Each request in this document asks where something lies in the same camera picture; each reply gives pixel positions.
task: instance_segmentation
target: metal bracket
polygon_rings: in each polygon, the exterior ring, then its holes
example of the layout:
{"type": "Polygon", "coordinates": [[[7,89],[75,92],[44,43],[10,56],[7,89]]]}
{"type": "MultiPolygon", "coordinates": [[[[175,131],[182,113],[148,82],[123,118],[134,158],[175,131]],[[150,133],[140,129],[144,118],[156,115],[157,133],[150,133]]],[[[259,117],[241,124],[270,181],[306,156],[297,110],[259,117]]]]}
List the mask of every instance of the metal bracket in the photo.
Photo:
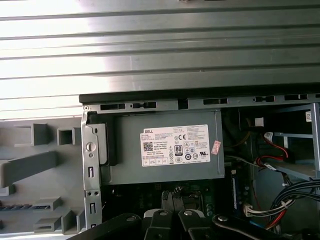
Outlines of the metal bracket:
{"type": "Polygon", "coordinates": [[[100,148],[98,131],[104,124],[87,125],[88,112],[81,121],[85,225],[87,229],[102,223],[100,148]]]}

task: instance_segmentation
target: gray metal surface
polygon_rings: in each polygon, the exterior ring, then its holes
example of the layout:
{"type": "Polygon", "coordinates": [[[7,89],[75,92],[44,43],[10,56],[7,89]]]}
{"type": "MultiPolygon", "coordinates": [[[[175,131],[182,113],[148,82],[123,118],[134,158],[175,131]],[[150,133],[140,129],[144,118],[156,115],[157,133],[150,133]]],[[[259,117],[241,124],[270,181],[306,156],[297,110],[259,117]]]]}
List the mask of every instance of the gray metal surface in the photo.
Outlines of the gray metal surface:
{"type": "Polygon", "coordinates": [[[140,133],[144,129],[208,125],[209,146],[221,142],[222,126],[219,110],[171,111],[147,115],[129,115],[116,118],[115,166],[101,167],[101,182],[107,185],[170,182],[183,180],[213,179],[224,177],[224,156],[211,154],[210,162],[142,167],[140,133]]]}
{"type": "Polygon", "coordinates": [[[276,170],[294,176],[299,179],[310,181],[317,177],[314,165],[291,164],[287,162],[267,161],[276,170]]]}
{"type": "Polygon", "coordinates": [[[32,209],[2,211],[0,219],[3,221],[4,227],[0,230],[1,237],[10,239],[11,237],[21,235],[15,235],[15,233],[33,232],[33,225],[40,219],[59,218],[64,216],[70,209],[84,210],[81,145],[66,144],[57,146],[57,128],[79,128],[80,126],[81,118],[0,122],[1,159],[16,159],[48,151],[55,151],[57,152],[59,163],[57,167],[16,182],[16,191],[14,194],[0,196],[2,204],[34,204],[41,199],[57,197],[61,197],[63,203],[54,211],[33,211],[32,209]],[[50,143],[38,146],[14,147],[18,141],[30,139],[30,130],[20,129],[14,126],[30,125],[32,123],[47,124],[50,143]]]}
{"type": "Polygon", "coordinates": [[[318,11],[317,0],[0,1],[0,119],[80,115],[79,94],[319,82],[318,11]]]}

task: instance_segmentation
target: metal side panel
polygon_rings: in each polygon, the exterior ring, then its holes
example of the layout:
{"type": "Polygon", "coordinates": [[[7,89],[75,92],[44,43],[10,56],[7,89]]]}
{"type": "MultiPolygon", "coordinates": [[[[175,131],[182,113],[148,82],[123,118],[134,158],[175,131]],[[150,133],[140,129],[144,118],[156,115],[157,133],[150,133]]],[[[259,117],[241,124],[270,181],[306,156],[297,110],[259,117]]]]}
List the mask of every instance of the metal side panel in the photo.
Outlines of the metal side panel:
{"type": "Polygon", "coordinates": [[[319,83],[319,8],[0,1],[0,119],[80,116],[79,94],[319,83]]]}

